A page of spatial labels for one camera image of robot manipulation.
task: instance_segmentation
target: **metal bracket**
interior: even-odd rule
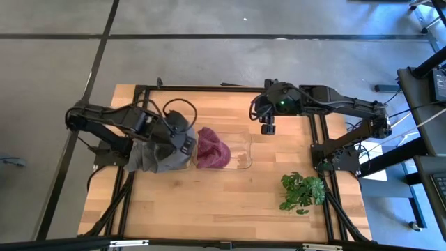
[[[161,89],[161,86],[163,86],[163,85],[164,85],[164,83],[162,82],[161,77],[157,78],[156,79],[156,86],[157,86],[157,88]]]
[[[342,246],[304,243],[303,249],[320,251],[342,251]]]
[[[121,156],[119,153],[110,149],[110,145],[108,145],[104,141],[99,141],[99,148],[108,149],[108,151],[104,151],[102,153],[96,153],[94,165],[99,167],[101,166],[125,166],[128,163],[128,159]]]
[[[220,242],[220,249],[221,250],[231,250],[232,249],[232,242],[231,241],[221,241]]]
[[[141,245],[148,245],[148,240],[110,241],[111,248],[136,247]]]

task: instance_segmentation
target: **wire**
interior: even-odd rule
[[[90,144],[87,143],[85,140],[83,140],[81,137],[77,136],[77,138],[78,138],[82,143],[84,143],[89,149],[91,148]]]
[[[186,129],[184,129],[184,131],[182,131],[182,132],[174,132],[174,131],[171,130],[172,132],[174,132],[174,133],[176,133],[176,134],[184,134],[184,133],[187,133],[188,130],[189,130],[190,128],[192,128],[192,126],[194,126],[195,121],[197,120],[197,117],[198,117],[198,112],[197,112],[196,107],[195,107],[191,102],[189,102],[189,101],[187,101],[187,100],[185,100],[185,99],[182,99],[182,98],[174,98],[173,100],[169,100],[169,101],[164,105],[164,107],[162,107],[162,112],[164,113],[165,116],[167,116],[167,114],[166,114],[166,106],[167,106],[168,104],[172,103],[172,102],[175,102],[175,101],[183,101],[183,102],[185,102],[186,104],[188,104],[190,107],[192,107],[192,109],[194,110],[194,120],[191,122],[191,124],[190,124]]]
[[[397,146],[401,146],[401,144],[409,137],[409,136],[411,136],[411,135],[416,135],[416,134],[419,134],[420,132],[411,132],[411,133],[408,133],[408,134],[406,134],[406,135],[404,135],[404,138],[397,144]]]
[[[268,112],[270,112],[270,110],[273,108],[272,105],[266,105],[266,106],[264,106],[264,107],[268,107],[266,111],[262,112],[260,115],[257,115],[257,113],[252,112],[251,114],[252,114],[252,115],[255,114],[256,116],[255,116],[254,118],[251,118],[251,117],[250,117],[250,119],[251,119],[252,121],[255,121],[255,120],[257,120],[258,118],[261,118],[262,116],[265,116],[265,115],[266,115]]]
[[[349,128],[347,128],[347,130],[353,130],[353,129],[356,128],[355,125],[353,125],[353,124],[350,123],[350,122],[346,122],[346,124],[350,126]]]
[[[426,107],[426,106],[428,106],[428,105],[436,105],[436,104],[443,104],[443,103],[445,103],[445,101],[435,101],[435,102],[430,102],[430,103],[428,103],[428,104],[419,105],[419,106],[417,106],[417,107],[410,108],[410,109],[406,109],[406,110],[404,110],[404,111],[402,111],[402,112],[398,112],[398,113],[396,113],[396,114],[393,114],[393,115],[389,116],[388,118],[389,118],[389,119],[390,119],[390,118],[393,118],[393,117],[395,117],[395,116],[398,116],[398,115],[400,115],[400,114],[403,114],[404,112],[412,112],[412,111],[415,110],[415,109],[418,109],[418,108],[421,108],[421,107]]]
[[[393,98],[395,98],[400,92],[401,92],[401,88],[398,89],[398,91],[395,93],[395,95],[393,95],[389,100],[385,101],[383,104],[386,105],[388,104],[390,101],[392,101]]]
[[[367,150],[366,148],[365,148],[365,146],[363,146],[363,145],[361,145],[361,142],[360,142],[360,145],[359,145],[359,147],[358,147],[358,150],[361,150],[361,148],[363,148],[364,150],[365,150],[365,152],[366,152],[366,154],[367,154],[367,157],[368,157],[368,159],[369,159],[369,168],[367,169],[367,171],[369,171],[370,170],[370,165],[371,165],[371,163],[370,163],[370,153],[369,153],[369,150]]]
[[[115,113],[115,112],[119,112],[119,111],[121,111],[122,109],[125,109],[125,108],[127,108],[127,107],[136,106],[136,105],[138,105],[138,103],[141,103],[141,102],[144,102],[144,100],[138,100],[138,101],[135,101],[135,102],[130,103],[130,104],[128,104],[128,105],[124,105],[124,106],[119,107],[119,108],[116,108],[116,109],[111,109],[111,110],[109,110],[109,111],[103,111],[102,113],[103,113],[103,114],[112,114],[112,113]]]
[[[254,108],[254,104],[256,103],[256,101],[259,99],[259,98],[261,98],[261,97],[264,97],[264,96],[266,96],[267,95],[267,93],[266,92],[264,92],[264,93],[262,93],[262,94],[259,94],[257,97],[255,97],[252,101],[251,101],[251,104],[249,105],[249,119],[251,119],[252,121],[255,121],[255,120],[257,120],[257,119],[259,119],[261,116],[255,116],[255,117],[253,117],[252,115],[253,115],[253,113],[252,113],[252,108]]]
[[[68,127],[68,114],[72,111],[78,109],[77,107],[71,107],[65,112],[65,125]]]
[[[443,112],[446,112],[446,108],[444,108],[444,109],[442,109],[441,111],[437,112],[437,113],[434,114],[432,117],[428,118],[425,122],[420,123],[419,125],[415,126],[414,128],[411,128],[411,129],[409,129],[409,130],[407,130],[407,131],[405,131],[405,132],[403,132],[403,133],[401,133],[401,134],[398,134],[398,135],[395,136],[395,137],[392,137],[391,139],[388,139],[388,140],[386,140],[386,141],[380,143],[379,145],[376,145],[375,147],[373,147],[372,149],[370,149],[370,151],[374,150],[374,149],[375,149],[376,147],[378,147],[378,146],[382,146],[383,144],[385,144],[385,143],[387,143],[387,142],[389,142],[389,141],[391,141],[391,140],[393,140],[393,139],[396,139],[397,137],[400,137],[400,136],[402,136],[402,135],[405,135],[406,133],[410,132],[411,130],[417,129],[417,128],[419,128],[419,127],[425,125],[426,123],[430,122],[430,121],[433,120],[434,118],[440,116]]]
[[[167,127],[167,129],[169,129],[169,131],[173,132],[174,129],[172,129],[170,127],[170,125],[167,123],[166,119],[162,116],[161,110],[160,108],[156,105],[155,102],[153,102],[153,100],[148,100],[150,104],[152,104],[154,106],[154,108],[156,109],[156,112],[158,113],[158,116],[160,117],[161,121],[163,122],[163,124]]]
[[[332,167],[333,167],[333,170],[330,170],[330,171],[328,171],[328,175],[325,175],[324,173],[323,173],[323,171],[322,171],[322,173],[320,173],[319,172],[319,165],[322,163],[322,160],[321,161],[319,161],[319,164],[318,164],[318,166],[316,167],[316,171],[318,172],[318,174],[319,175],[321,175],[323,178],[327,178],[327,177],[331,177],[331,176],[333,176],[334,174],[335,174],[335,166],[333,165],[333,163],[331,163],[330,162],[330,164],[332,165]]]
[[[300,92],[302,95],[310,99],[311,101],[320,104],[320,105],[334,105],[334,104],[354,104],[354,101],[349,100],[338,100],[338,101],[330,101],[330,102],[321,102],[313,97],[311,97],[308,93],[306,93],[304,90],[301,90],[295,86],[291,87],[291,89],[295,89],[296,91]]]
[[[90,174],[88,181],[86,182],[86,191],[88,192],[90,190],[90,182],[93,176],[97,174],[100,170],[104,169],[105,166],[99,166],[92,174]]]
[[[399,123],[401,123],[404,119],[406,119],[408,116],[410,115],[410,112],[407,113],[402,119],[398,120],[397,122],[395,122],[393,125],[391,125],[391,128],[394,128],[395,126],[397,126]]]
[[[291,87],[292,89],[295,89],[296,91],[300,92],[302,95],[304,95],[305,97],[309,98],[310,100],[312,100],[313,102],[320,104],[320,105],[334,105],[334,104],[355,104],[355,101],[351,101],[351,100],[338,100],[338,101],[330,101],[330,102],[321,102],[313,97],[311,97],[308,93],[306,93],[305,91],[293,86]],[[357,104],[359,106],[363,106],[363,107],[368,107],[368,108],[378,108],[378,109],[382,109],[382,108],[386,108],[387,105],[383,105],[382,107],[375,107],[375,105],[365,105],[365,104]]]
[[[361,123],[362,123],[362,121],[358,121],[358,122],[355,124],[355,128],[357,128]]]

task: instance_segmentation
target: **gray cloth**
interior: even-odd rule
[[[193,128],[189,129],[187,136],[195,138]],[[141,169],[144,172],[154,173],[184,169],[190,156],[179,150],[174,151],[172,148],[172,146],[135,139],[128,164],[124,166],[124,169],[129,172]]]

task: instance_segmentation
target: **clear plastic bin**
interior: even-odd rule
[[[195,128],[196,132],[196,140],[198,145],[198,131],[201,128]],[[228,170],[228,169],[247,169],[252,165],[251,159],[251,143],[252,137],[247,132],[217,132],[214,131],[219,137],[220,141],[225,143],[229,150],[231,150],[231,160],[226,167],[223,168],[215,168],[215,167],[202,167],[200,170]],[[198,165],[197,160],[197,148],[195,148],[194,153],[192,155],[192,162],[196,167]]]

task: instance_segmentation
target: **wheel caster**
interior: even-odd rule
[[[409,227],[415,231],[421,231],[416,222],[409,222]]]

